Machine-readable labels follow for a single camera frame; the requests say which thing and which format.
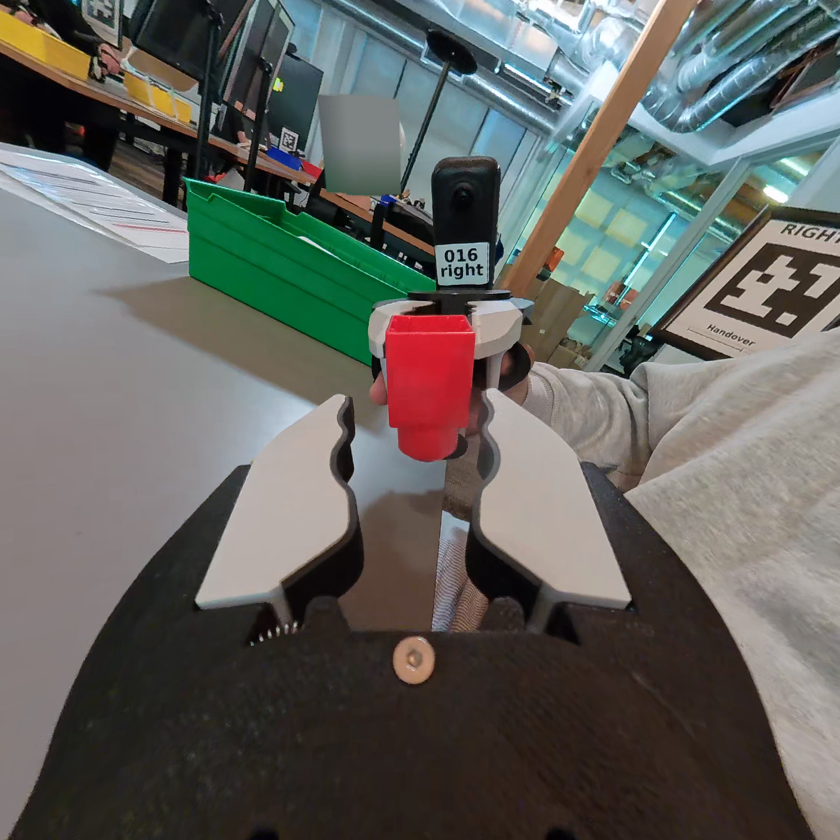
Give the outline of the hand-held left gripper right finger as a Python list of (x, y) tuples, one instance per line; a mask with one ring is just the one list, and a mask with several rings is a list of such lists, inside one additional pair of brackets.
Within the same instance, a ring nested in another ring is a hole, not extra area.
[(545, 632), (561, 605), (623, 611), (632, 596), (580, 460), (548, 425), (498, 389), (480, 414), (465, 567), (490, 602), (520, 605)]

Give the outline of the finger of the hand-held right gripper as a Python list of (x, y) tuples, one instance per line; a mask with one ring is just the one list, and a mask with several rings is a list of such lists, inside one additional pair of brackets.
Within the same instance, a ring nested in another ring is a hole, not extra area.
[(406, 298), (381, 301), (373, 306), (367, 329), (373, 380), (385, 372), (385, 336), (391, 320), (410, 311), (411, 301)]
[(523, 382), (532, 361), (520, 341), (533, 302), (525, 298), (485, 298), (469, 302), (469, 325), (476, 335), (473, 386), (503, 392)]

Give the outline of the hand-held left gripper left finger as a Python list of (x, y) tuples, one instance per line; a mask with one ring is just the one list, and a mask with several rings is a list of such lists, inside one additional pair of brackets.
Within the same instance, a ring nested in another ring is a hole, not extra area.
[(309, 603), (340, 599), (363, 571), (351, 445), (353, 399), (332, 396), (251, 462), (195, 604), (259, 606), (248, 640), (298, 632)]

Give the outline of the red box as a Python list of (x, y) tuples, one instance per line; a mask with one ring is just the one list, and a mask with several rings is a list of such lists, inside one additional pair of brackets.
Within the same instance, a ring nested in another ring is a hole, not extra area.
[(394, 316), (385, 332), (389, 424), (405, 456), (446, 459), (469, 421), (476, 334), (465, 315)]

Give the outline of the green plastic bin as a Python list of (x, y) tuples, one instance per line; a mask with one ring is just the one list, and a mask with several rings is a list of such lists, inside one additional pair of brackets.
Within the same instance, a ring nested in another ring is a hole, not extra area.
[(359, 362), (371, 361), (376, 303), (435, 290), (432, 278), (281, 200), (189, 178), (185, 191), (191, 277)]

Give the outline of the person's right forearm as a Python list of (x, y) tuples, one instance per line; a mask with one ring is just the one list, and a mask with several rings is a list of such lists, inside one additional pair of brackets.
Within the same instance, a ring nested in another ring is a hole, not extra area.
[(638, 486), (652, 454), (647, 364), (624, 379), (536, 363), (521, 404), (617, 489)]

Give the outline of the black bag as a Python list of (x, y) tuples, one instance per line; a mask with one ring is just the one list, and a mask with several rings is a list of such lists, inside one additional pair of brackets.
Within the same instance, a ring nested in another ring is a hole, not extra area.
[(434, 235), (433, 219), (424, 210), (390, 195), (381, 196), (378, 204), (385, 223), (417, 238)]

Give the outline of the brown cardboard box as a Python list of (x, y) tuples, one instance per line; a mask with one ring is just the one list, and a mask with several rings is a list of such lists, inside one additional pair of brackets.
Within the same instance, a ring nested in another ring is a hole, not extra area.
[(557, 280), (542, 283), (534, 298), (530, 324), (522, 327), (520, 337), (532, 351), (534, 361), (548, 362), (592, 299), (591, 293), (581, 293)]

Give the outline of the wooden table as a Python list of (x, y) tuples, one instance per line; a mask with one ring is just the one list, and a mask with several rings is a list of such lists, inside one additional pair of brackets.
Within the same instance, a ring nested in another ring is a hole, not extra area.
[[(249, 149), (244, 145), (230, 143), (212, 136), (208, 149), (220, 161), (231, 164), (242, 176), (245, 176)], [(264, 151), (257, 153), (255, 171), (251, 192), (283, 200), (295, 213), (299, 213), (306, 206), (310, 188), (317, 180), (317, 176), (304, 169), (296, 170), (276, 161)]]
[(162, 200), (176, 205), (182, 193), (184, 160), (194, 161), (196, 152), (196, 126), (179, 122), (144, 107), (129, 98), (123, 84), (116, 81), (97, 81), (89, 78), (53, 81), (37, 72), (19, 65), (16, 61), (3, 58), (6, 63), (15, 63), (31, 76), (46, 80), (54, 89), (68, 91), (73, 98), (71, 121), (78, 124), (95, 124), (128, 137), (142, 138), (164, 148), (164, 183)]
[[(350, 198), (348, 198), (347, 196), (321, 190), (319, 197), (324, 201), (343, 210), (345, 213), (351, 214), (359, 219), (364, 220), (370, 226), (374, 225), (374, 212), (350, 200)], [(406, 245), (410, 245), (413, 248), (425, 253), (426, 255), (428, 255), (429, 258), (434, 257), (434, 247), (424, 242), (422, 239), (407, 233), (399, 227), (395, 227), (387, 221), (383, 221), (381, 227), (382, 232), (385, 235), (388, 235), (391, 238), (397, 238), (401, 240)]]

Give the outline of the striped grey cloth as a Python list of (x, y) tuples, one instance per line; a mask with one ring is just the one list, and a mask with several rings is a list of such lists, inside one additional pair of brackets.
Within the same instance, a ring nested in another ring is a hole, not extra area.
[(438, 549), (432, 630), (437, 633), (475, 632), (489, 602), (466, 571), (467, 531), (454, 530)]

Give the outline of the black floor lamp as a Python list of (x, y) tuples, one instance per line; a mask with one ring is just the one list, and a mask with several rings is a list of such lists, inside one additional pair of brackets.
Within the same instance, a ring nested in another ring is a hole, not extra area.
[(450, 72), (455, 70), (460, 76), (471, 76), (476, 73), (478, 67), (476, 59), (469, 48), (444, 30), (429, 29), (426, 35), (426, 47), (435, 58), (440, 60), (442, 67), (438, 74), (433, 95), (430, 98), (423, 120), (420, 123), (412, 150), (407, 158), (398, 193), (400, 196), (406, 193), (408, 182), (417, 162), (417, 157), (423, 146)]

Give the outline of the large black framed marker sign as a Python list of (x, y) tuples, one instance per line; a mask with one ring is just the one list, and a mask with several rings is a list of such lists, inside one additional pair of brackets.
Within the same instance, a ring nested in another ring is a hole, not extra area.
[(838, 324), (839, 214), (767, 206), (653, 329), (703, 361), (782, 347)]

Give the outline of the yellow plastic bin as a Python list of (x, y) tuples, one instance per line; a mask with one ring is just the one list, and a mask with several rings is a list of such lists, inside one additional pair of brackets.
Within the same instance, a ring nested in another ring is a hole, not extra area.
[(122, 72), (122, 83), (133, 101), (180, 124), (192, 124), (192, 105), (164, 83), (134, 70)]
[(1, 54), (52, 81), (89, 79), (87, 53), (6, 12), (1, 13)]

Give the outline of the printed paper sheet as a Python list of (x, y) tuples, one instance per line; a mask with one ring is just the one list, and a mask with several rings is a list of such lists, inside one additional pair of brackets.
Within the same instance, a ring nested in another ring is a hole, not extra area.
[(169, 265), (189, 259), (186, 216), (70, 157), (2, 144), (2, 189)]

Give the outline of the wooden support post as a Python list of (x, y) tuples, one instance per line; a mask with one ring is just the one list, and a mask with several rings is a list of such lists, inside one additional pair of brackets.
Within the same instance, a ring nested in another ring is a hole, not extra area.
[(551, 256), (575, 209), (696, 5), (695, 1), (661, 1), (656, 6), (519, 257), (506, 275), (505, 288), (513, 297), (524, 297), (532, 280)]

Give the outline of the metal air duct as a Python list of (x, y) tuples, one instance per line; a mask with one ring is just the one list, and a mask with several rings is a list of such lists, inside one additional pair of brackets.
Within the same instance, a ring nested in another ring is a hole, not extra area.
[(794, 60), (838, 36), (838, 2), (716, 2), (714, 14), (680, 36), (675, 64), (640, 101), (674, 133), (693, 133), (779, 75)]

